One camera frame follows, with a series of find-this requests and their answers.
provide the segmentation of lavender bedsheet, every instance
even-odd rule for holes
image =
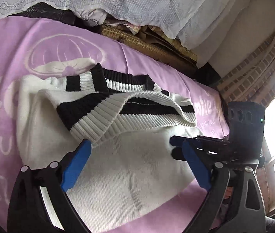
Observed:
[[[81,57],[123,73],[149,74],[163,89],[191,98],[205,136],[223,138],[229,132],[218,93],[165,64],[109,38],[60,22],[17,16],[0,19],[0,225],[4,229],[9,198],[22,166],[16,143],[19,79],[26,74],[47,78],[82,73],[87,70],[85,63],[71,67],[66,62]],[[52,61],[63,63],[55,66]],[[182,232],[205,194],[193,182],[158,209],[111,232]]]

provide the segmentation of white sweater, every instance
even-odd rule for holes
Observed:
[[[83,138],[91,141],[92,154],[67,195],[93,233],[141,217],[184,189],[194,176],[186,162],[173,160],[169,139],[200,134],[191,101],[148,75],[97,64],[76,76],[21,80],[17,142],[25,165],[45,168]]]

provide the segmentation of striped fabric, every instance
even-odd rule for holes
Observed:
[[[267,107],[275,98],[275,33],[216,83],[224,100],[251,101]]]
[[[64,91],[46,90],[45,95],[71,134],[93,146],[127,131],[197,124],[191,102],[179,105],[148,75],[123,74],[98,63],[61,83],[66,83]]]

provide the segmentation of bed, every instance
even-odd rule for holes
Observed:
[[[71,66],[69,61],[78,58],[82,62]],[[53,61],[60,61],[61,65],[54,66]],[[205,136],[228,135],[218,92],[174,68],[104,36],[50,19],[18,16],[0,19],[0,226],[3,229],[14,181],[22,167],[16,143],[20,78],[27,74],[42,79],[80,74],[94,63],[118,72],[148,74],[161,88],[191,99],[198,127]],[[154,211],[111,232],[181,232],[205,194],[194,181]]]
[[[250,0],[0,0],[0,18],[39,2],[71,10],[89,26],[102,24],[108,14],[138,26],[157,26],[193,50],[200,68],[216,53]]]

